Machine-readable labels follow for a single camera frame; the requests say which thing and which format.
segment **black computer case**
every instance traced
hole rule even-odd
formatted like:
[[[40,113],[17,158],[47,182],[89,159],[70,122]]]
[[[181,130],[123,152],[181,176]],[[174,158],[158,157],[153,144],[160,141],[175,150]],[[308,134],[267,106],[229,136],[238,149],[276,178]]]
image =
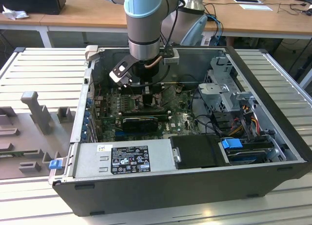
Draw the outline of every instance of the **black computer case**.
[[[15,11],[58,15],[65,3],[66,0],[0,0],[0,10],[3,10],[2,5],[4,5]]]

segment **wooden desk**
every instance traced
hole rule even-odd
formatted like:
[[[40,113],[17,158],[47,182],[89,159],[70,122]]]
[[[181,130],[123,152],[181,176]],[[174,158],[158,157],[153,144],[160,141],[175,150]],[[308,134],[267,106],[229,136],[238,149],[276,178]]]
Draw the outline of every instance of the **wooden desk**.
[[[286,12],[277,13],[278,4],[276,3],[301,3],[299,1],[265,0],[264,3],[273,11],[244,10],[237,3],[221,4],[234,3],[232,0],[204,1],[214,3],[217,17],[224,26],[224,36],[296,39],[312,37],[312,17],[305,14],[292,16]],[[213,13],[211,5],[207,8]],[[290,10],[289,6],[283,6],[283,8]],[[45,47],[53,46],[49,31],[126,33],[126,28],[123,6],[106,0],[67,0],[60,15],[30,13],[30,18],[16,21],[0,15],[0,29],[37,30]],[[208,38],[215,30],[214,22],[207,23],[204,36]]]
[[[244,10],[233,0],[204,0],[204,2],[214,3],[218,20],[223,23],[225,36],[287,38],[288,35],[292,35],[293,38],[306,36],[307,39],[312,37],[312,17],[301,13],[293,16],[281,10],[277,12],[279,3],[301,4],[300,1],[264,0],[263,3],[273,11]],[[206,7],[210,13],[214,13],[211,5]],[[281,5],[281,7],[295,13],[288,5]],[[307,10],[307,6],[296,5],[293,8]],[[205,31],[215,31],[215,23],[209,22]]]

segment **power supply label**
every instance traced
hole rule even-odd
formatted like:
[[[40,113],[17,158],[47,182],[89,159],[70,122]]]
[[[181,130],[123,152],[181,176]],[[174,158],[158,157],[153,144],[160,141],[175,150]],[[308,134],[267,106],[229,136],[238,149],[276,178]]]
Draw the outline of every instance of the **power supply label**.
[[[111,160],[114,175],[151,171],[147,146],[112,148]]]

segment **blue plastic tab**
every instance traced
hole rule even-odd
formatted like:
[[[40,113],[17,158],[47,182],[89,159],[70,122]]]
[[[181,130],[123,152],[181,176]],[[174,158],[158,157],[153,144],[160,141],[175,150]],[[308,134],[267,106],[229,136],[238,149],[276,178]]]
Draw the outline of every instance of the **blue plastic tab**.
[[[227,149],[235,149],[235,148],[243,148],[242,143],[240,142],[239,139],[225,139],[224,141],[221,142],[223,148]]]
[[[62,169],[62,160],[52,160],[50,161],[49,169]]]

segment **circuit board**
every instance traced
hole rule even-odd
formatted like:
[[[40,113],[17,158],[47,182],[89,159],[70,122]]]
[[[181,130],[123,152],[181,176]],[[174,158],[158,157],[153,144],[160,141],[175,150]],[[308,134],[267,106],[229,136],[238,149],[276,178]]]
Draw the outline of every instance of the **circuit board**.
[[[158,93],[153,94],[151,105],[143,103],[139,91],[114,88],[104,91],[97,97],[99,141],[167,139],[173,135],[200,134],[189,110],[191,90],[178,85],[162,86],[158,89]],[[156,131],[125,132],[122,121],[135,117],[157,118]]]

